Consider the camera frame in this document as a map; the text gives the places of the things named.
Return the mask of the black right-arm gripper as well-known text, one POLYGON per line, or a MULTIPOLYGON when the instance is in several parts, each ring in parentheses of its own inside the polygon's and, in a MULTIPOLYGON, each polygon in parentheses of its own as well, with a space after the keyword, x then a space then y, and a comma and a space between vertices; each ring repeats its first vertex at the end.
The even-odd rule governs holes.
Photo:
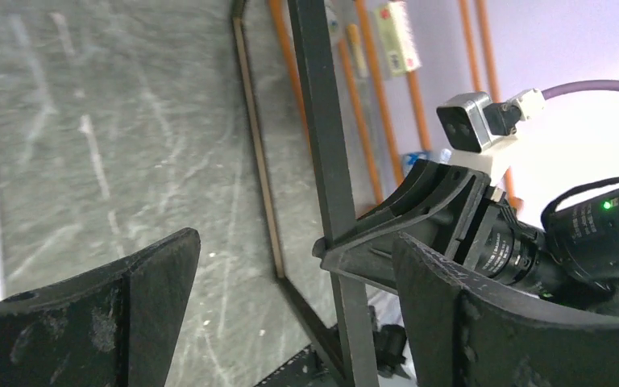
POLYGON ((505 192, 475 169, 417 160, 395 191, 335 242, 312 253, 326 271, 395 293, 401 236, 502 284, 537 267, 536 231, 518 222, 505 192))

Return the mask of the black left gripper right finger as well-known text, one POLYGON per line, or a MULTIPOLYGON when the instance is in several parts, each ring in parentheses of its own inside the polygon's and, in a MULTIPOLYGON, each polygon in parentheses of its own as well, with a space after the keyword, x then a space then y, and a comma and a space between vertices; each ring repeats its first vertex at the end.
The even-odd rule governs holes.
POLYGON ((397 246, 420 386, 619 386, 619 318, 532 298, 408 236, 397 246))

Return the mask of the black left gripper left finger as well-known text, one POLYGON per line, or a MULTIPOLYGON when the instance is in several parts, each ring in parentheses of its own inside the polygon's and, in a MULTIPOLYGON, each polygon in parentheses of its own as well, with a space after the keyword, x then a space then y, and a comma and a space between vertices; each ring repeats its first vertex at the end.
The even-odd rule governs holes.
POLYGON ((0 386, 162 386, 201 251, 192 228, 0 302, 0 386))

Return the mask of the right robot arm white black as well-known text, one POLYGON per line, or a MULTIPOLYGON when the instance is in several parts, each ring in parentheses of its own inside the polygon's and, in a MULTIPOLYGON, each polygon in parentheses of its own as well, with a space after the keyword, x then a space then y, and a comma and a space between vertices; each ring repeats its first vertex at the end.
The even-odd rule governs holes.
POLYGON ((619 316, 619 177, 577 186, 569 207, 555 199, 541 226, 521 222, 488 174, 420 160, 378 207, 341 239, 318 239, 322 267, 395 293, 395 238, 405 233, 448 260, 543 300, 619 316))

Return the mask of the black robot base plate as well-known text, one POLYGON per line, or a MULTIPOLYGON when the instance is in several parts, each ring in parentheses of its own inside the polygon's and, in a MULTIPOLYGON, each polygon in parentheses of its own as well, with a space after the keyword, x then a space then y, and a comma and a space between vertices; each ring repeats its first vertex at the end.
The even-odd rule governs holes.
MULTIPOLYGON (((405 328, 382 323, 376 315, 376 308, 369 307, 372 333, 375 343, 376 365, 381 386, 411 386, 414 383, 404 370, 407 355, 405 328)), ((258 386, 336 386, 328 368, 320 360, 312 346, 299 351, 277 370, 270 373, 258 386)))

